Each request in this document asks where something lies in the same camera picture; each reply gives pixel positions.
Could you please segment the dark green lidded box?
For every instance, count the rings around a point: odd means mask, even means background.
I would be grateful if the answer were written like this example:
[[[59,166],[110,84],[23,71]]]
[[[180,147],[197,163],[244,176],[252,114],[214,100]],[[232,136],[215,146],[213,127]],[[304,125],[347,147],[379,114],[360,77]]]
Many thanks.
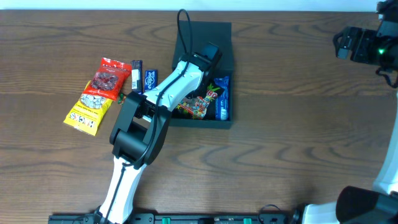
[[[174,113],[170,121],[171,126],[186,128],[213,128],[229,129],[233,124],[233,82],[234,82],[234,53],[231,40],[232,25],[230,22],[204,22],[193,21],[193,51],[201,52],[207,43],[215,44],[222,53],[216,66],[213,78],[229,78],[228,83],[228,107],[220,116],[211,115],[203,120],[183,119]]]

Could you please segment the long blue cookie pack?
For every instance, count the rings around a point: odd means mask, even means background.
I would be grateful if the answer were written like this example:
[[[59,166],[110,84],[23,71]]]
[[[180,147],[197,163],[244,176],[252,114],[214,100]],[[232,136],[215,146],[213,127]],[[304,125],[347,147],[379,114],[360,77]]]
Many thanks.
[[[215,119],[226,121],[229,117],[229,77],[216,78],[214,82],[224,89],[215,102]]]

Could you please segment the Haribo candy bag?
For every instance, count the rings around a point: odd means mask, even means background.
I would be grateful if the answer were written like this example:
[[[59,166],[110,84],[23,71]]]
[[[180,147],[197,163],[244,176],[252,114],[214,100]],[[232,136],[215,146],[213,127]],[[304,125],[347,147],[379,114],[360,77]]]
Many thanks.
[[[175,108],[175,116],[183,119],[215,119],[216,99],[224,91],[223,87],[210,82],[197,96],[185,97]]]

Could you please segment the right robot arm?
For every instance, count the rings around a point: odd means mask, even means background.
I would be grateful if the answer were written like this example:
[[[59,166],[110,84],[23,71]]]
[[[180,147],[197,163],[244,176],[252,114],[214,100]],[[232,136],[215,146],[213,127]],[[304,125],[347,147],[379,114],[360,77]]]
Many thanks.
[[[377,30],[346,27],[333,38],[337,58],[376,65],[376,75],[397,89],[389,74],[397,71],[397,0],[379,1]],[[397,128],[370,190],[347,186],[337,201],[296,209],[291,223],[397,223]]]

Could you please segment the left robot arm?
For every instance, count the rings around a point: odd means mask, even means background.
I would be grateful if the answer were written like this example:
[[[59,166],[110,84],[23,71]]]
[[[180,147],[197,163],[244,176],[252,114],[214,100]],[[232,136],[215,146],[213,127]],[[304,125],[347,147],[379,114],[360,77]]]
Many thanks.
[[[107,196],[94,213],[95,223],[129,219],[140,178],[164,145],[173,110],[188,94],[205,86],[221,56],[218,46],[207,43],[199,53],[185,53],[153,90],[128,94],[109,137],[114,170]]]

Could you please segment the blue Eclipse mint tin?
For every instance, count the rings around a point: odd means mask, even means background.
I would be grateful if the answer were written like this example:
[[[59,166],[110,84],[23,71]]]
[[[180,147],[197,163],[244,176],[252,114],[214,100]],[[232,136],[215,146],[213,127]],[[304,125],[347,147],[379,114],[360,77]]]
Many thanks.
[[[153,90],[157,86],[157,70],[146,70],[144,75],[144,91]]]

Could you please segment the dark blue candy bar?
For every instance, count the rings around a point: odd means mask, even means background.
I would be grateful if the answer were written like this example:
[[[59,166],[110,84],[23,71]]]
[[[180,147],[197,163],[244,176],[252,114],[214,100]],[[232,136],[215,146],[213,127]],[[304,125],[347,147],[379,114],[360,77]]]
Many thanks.
[[[131,61],[131,88],[132,91],[138,94],[143,94],[143,84],[142,84],[142,60],[132,60]]]

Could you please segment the green red KitKat bar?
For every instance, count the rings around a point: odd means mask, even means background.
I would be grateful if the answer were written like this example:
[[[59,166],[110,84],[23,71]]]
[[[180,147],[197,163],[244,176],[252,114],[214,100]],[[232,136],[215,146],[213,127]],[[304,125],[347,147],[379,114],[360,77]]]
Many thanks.
[[[119,98],[118,98],[118,104],[119,104],[119,105],[123,105],[125,99],[126,99],[126,95],[125,95],[124,93],[120,93],[120,94],[119,94]]]

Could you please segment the red snack bag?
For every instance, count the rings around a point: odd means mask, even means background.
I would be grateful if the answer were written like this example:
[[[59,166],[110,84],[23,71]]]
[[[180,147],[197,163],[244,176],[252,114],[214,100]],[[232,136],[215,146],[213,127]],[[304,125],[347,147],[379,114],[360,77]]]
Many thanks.
[[[98,95],[116,101],[131,72],[131,64],[103,57],[83,94]]]

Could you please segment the yellow snack bag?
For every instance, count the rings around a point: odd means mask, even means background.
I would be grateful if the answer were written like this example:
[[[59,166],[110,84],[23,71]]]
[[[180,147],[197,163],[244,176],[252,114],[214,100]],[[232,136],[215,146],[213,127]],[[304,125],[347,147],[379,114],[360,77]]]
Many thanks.
[[[113,100],[103,96],[82,93],[63,123],[95,136],[112,102]]]

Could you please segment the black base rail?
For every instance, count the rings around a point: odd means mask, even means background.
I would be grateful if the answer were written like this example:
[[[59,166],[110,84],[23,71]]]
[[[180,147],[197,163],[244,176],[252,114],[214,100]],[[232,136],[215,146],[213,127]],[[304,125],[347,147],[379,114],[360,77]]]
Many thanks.
[[[48,224],[94,224],[99,223],[94,214],[51,215]],[[132,214],[125,224],[288,224],[289,216],[284,213],[263,213],[260,215],[154,215]]]

